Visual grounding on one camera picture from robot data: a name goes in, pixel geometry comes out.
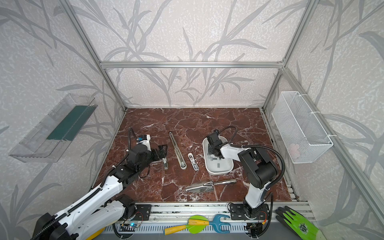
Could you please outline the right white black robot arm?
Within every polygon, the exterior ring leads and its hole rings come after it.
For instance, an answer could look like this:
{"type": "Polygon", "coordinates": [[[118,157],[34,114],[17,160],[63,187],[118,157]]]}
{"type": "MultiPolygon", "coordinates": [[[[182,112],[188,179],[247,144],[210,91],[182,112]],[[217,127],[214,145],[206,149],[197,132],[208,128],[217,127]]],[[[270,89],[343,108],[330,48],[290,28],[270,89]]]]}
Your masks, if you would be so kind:
{"type": "Polygon", "coordinates": [[[242,164],[250,181],[244,200],[244,209],[249,216],[261,208],[266,193],[283,178],[286,170],[280,153],[266,146],[237,146],[223,142],[220,138],[207,137],[203,140],[203,150],[204,154],[242,164]]]}

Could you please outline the small beige staple remover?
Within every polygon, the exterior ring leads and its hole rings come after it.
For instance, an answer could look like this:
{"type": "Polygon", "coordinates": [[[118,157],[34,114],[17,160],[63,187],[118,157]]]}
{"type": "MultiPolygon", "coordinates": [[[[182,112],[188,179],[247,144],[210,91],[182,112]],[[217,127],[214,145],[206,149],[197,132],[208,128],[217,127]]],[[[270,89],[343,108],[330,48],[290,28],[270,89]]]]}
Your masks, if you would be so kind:
{"type": "Polygon", "coordinates": [[[163,165],[164,165],[164,169],[165,169],[165,170],[168,170],[168,169],[169,169],[168,160],[167,160],[166,158],[163,158],[163,165]]]}

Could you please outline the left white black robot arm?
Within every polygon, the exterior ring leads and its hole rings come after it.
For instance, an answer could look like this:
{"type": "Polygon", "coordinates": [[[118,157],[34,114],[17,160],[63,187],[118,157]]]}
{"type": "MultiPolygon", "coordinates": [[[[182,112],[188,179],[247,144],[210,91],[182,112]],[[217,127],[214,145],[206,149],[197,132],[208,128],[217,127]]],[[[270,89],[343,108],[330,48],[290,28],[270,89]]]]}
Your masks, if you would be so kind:
{"type": "Polygon", "coordinates": [[[131,218],[135,215],[135,202],[121,192],[152,162],[166,158],[167,151],[167,145],[151,150],[146,144],[137,144],[112,167],[98,186],[58,213],[40,217],[32,238],[85,240],[122,217],[131,218]]]}

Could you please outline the small white mini stapler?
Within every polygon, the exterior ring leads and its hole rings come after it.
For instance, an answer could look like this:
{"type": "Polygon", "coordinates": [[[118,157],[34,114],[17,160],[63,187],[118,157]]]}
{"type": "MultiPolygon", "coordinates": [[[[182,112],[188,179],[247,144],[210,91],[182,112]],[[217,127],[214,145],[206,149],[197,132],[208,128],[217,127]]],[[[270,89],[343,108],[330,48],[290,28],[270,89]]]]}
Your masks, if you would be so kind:
{"type": "Polygon", "coordinates": [[[192,153],[188,153],[188,158],[190,159],[190,162],[191,162],[191,164],[193,166],[193,169],[195,171],[198,171],[199,170],[199,166],[198,166],[198,164],[197,164],[193,154],[192,153]]]}

